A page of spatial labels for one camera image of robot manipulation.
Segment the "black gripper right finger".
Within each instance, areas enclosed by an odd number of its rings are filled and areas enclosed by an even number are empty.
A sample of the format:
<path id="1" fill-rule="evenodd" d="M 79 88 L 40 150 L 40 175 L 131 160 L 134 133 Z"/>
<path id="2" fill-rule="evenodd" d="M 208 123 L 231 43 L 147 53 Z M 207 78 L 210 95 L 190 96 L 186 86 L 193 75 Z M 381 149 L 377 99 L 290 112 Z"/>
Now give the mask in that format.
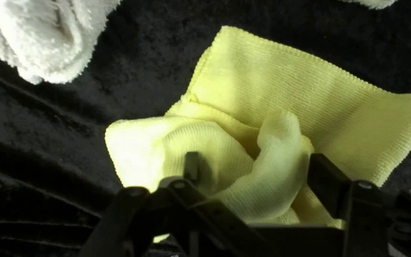
<path id="1" fill-rule="evenodd" d="M 351 180 L 324 155 L 310 158 L 308 186 L 333 219 L 335 228 L 343 228 L 350 196 Z"/>

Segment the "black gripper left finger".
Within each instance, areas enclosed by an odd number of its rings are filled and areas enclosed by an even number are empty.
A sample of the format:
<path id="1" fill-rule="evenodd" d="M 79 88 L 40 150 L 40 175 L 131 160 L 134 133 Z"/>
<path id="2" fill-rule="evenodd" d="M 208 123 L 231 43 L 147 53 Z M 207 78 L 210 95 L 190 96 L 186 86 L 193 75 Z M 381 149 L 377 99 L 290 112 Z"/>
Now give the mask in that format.
<path id="1" fill-rule="evenodd" d="M 184 172 L 183 176 L 186 180 L 194 186 L 200 185 L 201 173 L 201 156 L 198 152 L 188 152 L 184 156 Z"/>

